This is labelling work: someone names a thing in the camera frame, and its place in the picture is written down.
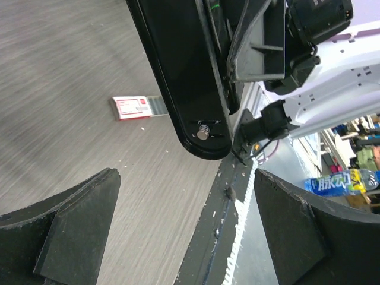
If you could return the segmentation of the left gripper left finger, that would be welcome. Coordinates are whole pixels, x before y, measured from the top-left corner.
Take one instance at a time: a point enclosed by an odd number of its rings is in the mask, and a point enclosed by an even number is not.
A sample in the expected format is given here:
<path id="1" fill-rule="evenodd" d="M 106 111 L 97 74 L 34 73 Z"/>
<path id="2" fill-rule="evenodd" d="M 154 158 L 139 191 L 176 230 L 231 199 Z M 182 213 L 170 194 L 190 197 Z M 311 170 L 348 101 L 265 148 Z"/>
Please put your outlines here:
<path id="1" fill-rule="evenodd" d="M 105 168 L 1 215 L 1 284 L 96 284 L 120 186 Z"/>

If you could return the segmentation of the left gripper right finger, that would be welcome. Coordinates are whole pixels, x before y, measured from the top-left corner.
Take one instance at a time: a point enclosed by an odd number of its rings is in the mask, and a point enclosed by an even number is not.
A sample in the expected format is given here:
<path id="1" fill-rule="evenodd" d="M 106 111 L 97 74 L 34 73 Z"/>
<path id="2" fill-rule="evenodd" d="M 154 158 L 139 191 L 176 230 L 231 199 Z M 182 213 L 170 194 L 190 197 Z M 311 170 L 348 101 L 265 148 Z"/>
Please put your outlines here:
<path id="1" fill-rule="evenodd" d="M 262 169 L 254 188 L 279 284 L 379 284 L 379 215 Z"/>

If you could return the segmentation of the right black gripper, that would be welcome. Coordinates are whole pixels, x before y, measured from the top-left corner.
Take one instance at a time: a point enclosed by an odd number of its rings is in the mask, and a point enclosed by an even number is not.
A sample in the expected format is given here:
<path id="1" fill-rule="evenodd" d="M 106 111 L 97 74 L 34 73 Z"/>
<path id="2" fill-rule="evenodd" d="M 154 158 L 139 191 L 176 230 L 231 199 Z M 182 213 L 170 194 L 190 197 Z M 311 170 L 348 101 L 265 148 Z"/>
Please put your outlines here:
<path id="1" fill-rule="evenodd" d="M 231 81 L 284 78 L 286 12 L 290 34 L 304 45 L 318 45 L 350 25 L 353 4 L 351 0 L 245 1 L 227 57 Z"/>

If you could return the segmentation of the black large stapler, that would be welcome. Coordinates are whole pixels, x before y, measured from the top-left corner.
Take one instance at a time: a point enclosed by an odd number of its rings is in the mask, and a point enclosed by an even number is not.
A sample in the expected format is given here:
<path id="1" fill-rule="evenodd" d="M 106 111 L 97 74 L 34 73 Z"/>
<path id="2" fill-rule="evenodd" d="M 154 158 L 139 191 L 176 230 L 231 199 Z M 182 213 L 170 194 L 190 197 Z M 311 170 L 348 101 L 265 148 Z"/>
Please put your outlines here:
<path id="1" fill-rule="evenodd" d="M 233 145 L 229 117 L 243 87 L 227 74 L 232 31 L 224 1 L 128 1 L 179 141 L 206 160 Z"/>

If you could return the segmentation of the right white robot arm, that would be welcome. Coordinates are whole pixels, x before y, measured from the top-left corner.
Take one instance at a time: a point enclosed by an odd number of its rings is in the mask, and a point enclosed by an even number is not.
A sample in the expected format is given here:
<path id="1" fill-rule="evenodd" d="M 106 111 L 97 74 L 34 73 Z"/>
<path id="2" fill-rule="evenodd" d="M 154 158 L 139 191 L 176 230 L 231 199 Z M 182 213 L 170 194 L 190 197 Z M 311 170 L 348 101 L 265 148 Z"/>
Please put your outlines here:
<path id="1" fill-rule="evenodd" d="M 379 36 L 340 38 L 351 23 L 351 1 L 223 1 L 232 42 L 227 74 L 233 83 L 262 83 L 279 99 L 253 118 L 245 110 L 232 153 L 241 161 L 248 148 L 287 135 L 304 134 L 319 119 L 354 97 L 379 90 Z"/>

